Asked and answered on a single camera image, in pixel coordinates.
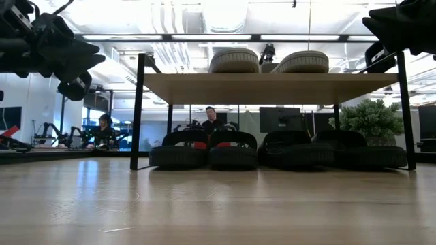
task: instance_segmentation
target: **green plant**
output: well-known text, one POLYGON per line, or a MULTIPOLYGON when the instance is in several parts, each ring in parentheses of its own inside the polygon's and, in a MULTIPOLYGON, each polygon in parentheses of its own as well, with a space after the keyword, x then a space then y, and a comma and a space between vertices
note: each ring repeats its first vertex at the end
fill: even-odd
MULTIPOLYGON (((399 108, 398 104, 386 107, 381 99, 365 99, 356 107, 342 108, 341 129, 360 132, 365 138, 393 138, 403 133, 403 120, 395 115, 399 108)), ((334 127, 334 118, 328 123, 334 127)))

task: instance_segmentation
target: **wooden tabletop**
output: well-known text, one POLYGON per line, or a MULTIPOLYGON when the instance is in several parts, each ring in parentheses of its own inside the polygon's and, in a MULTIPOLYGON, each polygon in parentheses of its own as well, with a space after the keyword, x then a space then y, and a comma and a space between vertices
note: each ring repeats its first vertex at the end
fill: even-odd
POLYGON ((398 82, 397 74, 145 74, 169 104, 343 103, 398 82))

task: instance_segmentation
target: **ceiling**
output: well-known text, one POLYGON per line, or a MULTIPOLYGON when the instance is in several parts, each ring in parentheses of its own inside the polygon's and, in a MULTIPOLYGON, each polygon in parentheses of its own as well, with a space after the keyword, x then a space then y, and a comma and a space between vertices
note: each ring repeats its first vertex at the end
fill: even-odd
MULTIPOLYGON (((66 0, 34 0, 52 12, 66 0)), ((75 0, 62 16, 77 34, 249 33, 370 35, 361 19, 370 9, 395 6, 395 0, 75 0)), ((222 48, 249 48, 260 55, 265 43, 94 42, 108 61, 93 68, 93 82, 104 88, 134 90, 137 55, 154 53, 164 73, 206 73, 213 54, 222 48)), ((369 43, 274 43, 275 61, 301 50, 318 50, 330 58, 330 72, 341 73, 362 63, 369 43)), ((431 56, 406 54, 409 89, 436 91, 431 56)), ((411 103, 436 101, 428 93, 411 103)))

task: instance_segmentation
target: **wooden shelf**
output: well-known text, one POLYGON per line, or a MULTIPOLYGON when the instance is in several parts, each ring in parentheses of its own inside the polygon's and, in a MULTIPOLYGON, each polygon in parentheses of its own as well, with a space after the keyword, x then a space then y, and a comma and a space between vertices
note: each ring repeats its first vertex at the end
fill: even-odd
POLYGON ((169 104, 343 103, 398 82, 397 74, 145 74, 144 85, 169 104))

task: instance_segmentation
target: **person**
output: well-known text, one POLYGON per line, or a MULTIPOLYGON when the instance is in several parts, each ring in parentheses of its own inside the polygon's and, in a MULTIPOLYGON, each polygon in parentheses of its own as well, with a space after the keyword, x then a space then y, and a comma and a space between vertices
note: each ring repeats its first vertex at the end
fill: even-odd
POLYGON ((207 114, 207 121, 204 122, 202 124, 202 126, 204 127, 204 131, 208 134, 211 135, 213 133, 213 131, 216 128, 219 128, 220 126, 223 125, 223 123, 217 119, 217 113, 215 111, 215 108, 213 108, 212 106, 208 106, 206 108, 206 114, 207 114))
POLYGON ((103 114, 99 118, 99 126, 94 128, 95 145, 113 144, 113 130, 111 127, 112 119, 108 114, 103 114))

